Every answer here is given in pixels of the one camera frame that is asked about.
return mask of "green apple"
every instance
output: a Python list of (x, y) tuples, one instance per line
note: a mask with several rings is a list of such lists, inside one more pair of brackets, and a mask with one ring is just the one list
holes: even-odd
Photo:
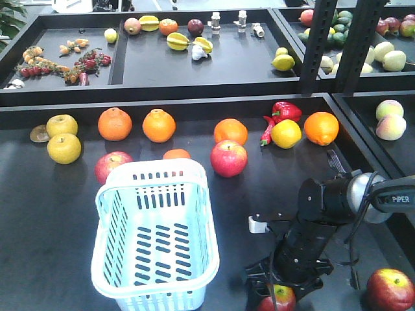
[(395, 113), (403, 117), (403, 107), (401, 103), (394, 99), (386, 99), (377, 105), (376, 119), (378, 121), (390, 113)]
[(114, 43), (117, 41), (118, 33), (117, 31), (115, 31), (115, 29), (108, 28), (107, 30), (104, 31), (104, 37), (108, 43)]
[(401, 71), (407, 62), (407, 55), (402, 51), (390, 51), (385, 54), (382, 61), (386, 71)]

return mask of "orange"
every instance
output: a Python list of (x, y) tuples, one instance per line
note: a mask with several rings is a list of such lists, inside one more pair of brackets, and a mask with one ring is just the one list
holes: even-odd
[(121, 141), (132, 129), (132, 121), (127, 112), (113, 107), (107, 109), (98, 119), (98, 132), (107, 141)]
[(179, 29), (179, 25), (176, 21), (165, 18), (160, 21), (159, 29), (162, 34), (168, 36), (169, 34), (176, 32)]
[(190, 153), (184, 149), (171, 149), (163, 155), (163, 159), (190, 159)]
[(224, 141), (225, 139), (236, 141), (243, 146), (248, 140), (248, 129), (241, 121), (237, 119), (224, 119), (216, 124), (213, 130), (215, 142)]
[(144, 118), (143, 131), (153, 143), (164, 143), (176, 131), (176, 122), (169, 113), (156, 108), (151, 110)]
[(338, 134), (338, 120), (328, 112), (314, 112), (304, 123), (304, 134), (314, 144), (327, 146)]

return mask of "peach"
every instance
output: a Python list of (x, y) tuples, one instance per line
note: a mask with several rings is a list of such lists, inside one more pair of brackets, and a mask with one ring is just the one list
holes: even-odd
[(141, 23), (138, 19), (130, 17), (124, 22), (124, 29), (127, 33), (136, 35), (141, 30)]
[(400, 102), (394, 99), (386, 99), (376, 107), (376, 119), (379, 121), (385, 115), (395, 113), (403, 117), (403, 107)]
[(386, 141), (395, 141), (401, 138), (406, 129), (406, 120), (400, 115), (390, 113), (377, 123), (376, 135)]

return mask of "red chili pepper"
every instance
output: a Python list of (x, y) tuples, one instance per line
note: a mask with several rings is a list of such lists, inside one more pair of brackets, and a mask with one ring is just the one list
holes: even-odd
[(87, 73), (80, 73), (79, 74), (79, 84), (80, 86), (88, 86), (89, 85), (89, 78)]
[(268, 126), (264, 131), (264, 134), (261, 136), (261, 146), (265, 146), (271, 143), (271, 130), (275, 126), (275, 121), (273, 118), (269, 117), (268, 115), (264, 115), (264, 119), (268, 122)]
[(276, 102), (272, 107), (272, 118), (276, 124), (285, 119), (298, 122), (302, 114), (300, 108), (290, 102)]

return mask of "black tray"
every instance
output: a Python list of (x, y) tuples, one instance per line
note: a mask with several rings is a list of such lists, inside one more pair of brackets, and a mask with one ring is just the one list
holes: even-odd
[[(333, 94), (333, 97), (391, 177), (415, 174), (415, 163), (412, 161), (412, 151), (415, 148), (415, 131), (412, 123), (415, 119), (413, 110), (415, 91), (354, 93), (353, 96)], [(405, 111), (407, 129), (396, 141), (384, 141), (375, 134), (376, 107), (386, 99), (399, 101)]]
[[(219, 12), (219, 35), (212, 35), (212, 29), (206, 25), (212, 11), (39, 15), (0, 54), (1, 86), (19, 78), (13, 68), (23, 61), (21, 55), (31, 45), (42, 46), (46, 58), (72, 67), (79, 55), (73, 53), (59, 58), (58, 46), (66, 40), (87, 38), (91, 41), (89, 48), (102, 48), (113, 56), (113, 64), (102, 68), (99, 78), (90, 75), (89, 87), (66, 86), (56, 75), (28, 78), (24, 89), (0, 89), (0, 105), (13, 106), (17, 101), (24, 105), (67, 104), (295, 93), (303, 55), (291, 44), (291, 37), (279, 25), (274, 12), (271, 9), (247, 10), (245, 33), (238, 33), (237, 25), (233, 24), (238, 20), (238, 10)], [(202, 36), (213, 42), (213, 52), (209, 58), (196, 62), (191, 59), (191, 46), (185, 51), (174, 51), (158, 30), (127, 36), (123, 21), (142, 15), (177, 20), (179, 32), (188, 35), (191, 41), (194, 38), (187, 31), (187, 22), (192, 18), (200, 19), (205, 24)], [(252, 23), (261, 24), (265, 37), (254, 35)], [(103, 36), (109, 27), (120, 33), (113, 45), (107, 44)], [(84, 29), (85, 33), (79, 34), (79, 29)], [(271, 64), (280, 46), (288, 48), (296, 61), (291, 71), (277, 71)]]
[[(305, 45), (299, 39), (297, 33), (304, 32), (307, 27), (302, 25), (298, 18), (300, 14), (304, 11), (304, 8), (275, 8), (274, 11), (280, 21), (284, 24), (287, 31), (290, 33), (293, 41), (299, 46), (301, 51), (305, 54)], [(342, 7), (337, 9), (339, 12), (341, 10), (349, 10), (354, 13), (355, 8), (353, 7)], [(385, 6), (382, 11), (382, 18), (387, 18), (389, 16), (402, 19), (405, 15), (415, 12), (415, 6)], [(393, 36), (387, 34), (385, 37), (382, 37), (378, 33), (375, 34), (375, 37), (372, 41), (372, 45), (375, 47), (378, 43), (382, 41), (390, 41), (394, 46), (395, 50), (401, 50), (407, 55), (407, 62), (414, 63), (415, 60), (415, 50), (413, 45), (415, 43), (414, 38), (404, 38), (401, 36)], [(342, 52), (342, 49), (332, 48), (326, 49), (324, 55), (327, 55), (333, 58), (334, 63), (335, 56)], [(415, 66), (407, 64), (404, 69), (400, 72), (391, 73), (387, 72), (382, 68), (382, 64), (373, 61), (372, 63), (373, 72), (362, 74), (359, 78), (356, 91), (379, 91), (380, 89), (385, 91), (397, 91), (397, 90), (407, 90), (412, 89), (411, 83), (406, 83), (406, 81), (412, 80), (415, 77)], [(335, 75), (325, 74), (323, 70), (319, 70), (318, 76), (319, 80), (319, 90), (333, 92), (335, 89)]]
[[(289, 150), (275, 145), (259, 147), (273, 103), (289, 100), (304, 112), (300, 121), (316, 111), (334, 113), (340, 133), (329, 146), (317, 146), (305, 137)], [(119, 106), (134, 120), (132, 133), (120, 142), (108, 142), (97, 131), (102, 111)], [(177, 121), (177, 131), (163, 144), (150, 142), (141, 122), (152, 108), (163, 108)], [(70, 165), (49, 159), (45, 143), (29, 141), (30, 129), (59, 113), (70, 113), (78, 121), (82, 141), (81, 158)], [(249, 130), (245, 148), (249, 163), (243, 173), (226, 179), (216, 175), (209, 162), (214, 145), (213, 128), (226, 117), (241, 120)], [(269, 255), (274, 247), (269, 234), (252, 235), (248, 216), (284, 211), (295, 213), (297, 193), (307, 178), (331, 179), (336, 175), (327, 164), (328, 150), (335, 150), (347, 171), (377, 169), (375, 158), (365, 147), (335, 102), (327, 95), (310, 97), (280, 95), (266, 97), (166, 100), (159, 102), (107, 102), (76, 105), (20, 106), (0, 108), (0, 198), (2, 241), (0, 309), (8, 310), (102, 310), (118, 307), (91, 284), (90, 262), (98, 216), (94, 197), (99, 189), (93, 167), (107, 152), (129, 152), (135, 161), (160, 159), (170, 148), (185, 148), (206, 169), (211, 206), (220, 253), (217, 276), (207, 285), (200, 310), (253, 310), (257, 299), (248, 295), (244, 268)], [(341, 229), (340, 238), (350, 228)], [(362, 289), (376, 268), (393, 266), (411, 277), (412, 267), (385, 224), (363, 225), (355, 245), (361, 260), (357, 270)], [(326, 255), (347, 260), (348, 252), (336, 240)], [(348, 286), (350, 271), (335, 265), (325, 286), (303, 298), (296, 310), (365, 310), (362, 291)]]

